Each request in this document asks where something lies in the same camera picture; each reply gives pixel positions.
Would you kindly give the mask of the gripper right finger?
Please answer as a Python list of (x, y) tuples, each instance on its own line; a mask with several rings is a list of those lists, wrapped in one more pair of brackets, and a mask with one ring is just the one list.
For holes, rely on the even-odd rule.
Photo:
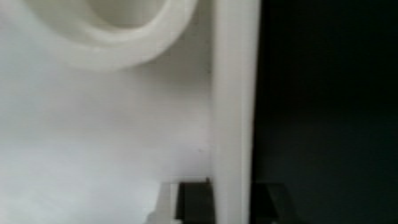
[(291, 224), (296, 211), (287, 188), (280, 183), (254, 185), (254, 224)]

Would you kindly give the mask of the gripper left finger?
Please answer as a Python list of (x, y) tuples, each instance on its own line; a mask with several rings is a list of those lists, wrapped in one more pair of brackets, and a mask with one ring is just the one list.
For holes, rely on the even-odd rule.
[(207, 182), (161, 185), (151, 224), (215, 224), (213, 188)]

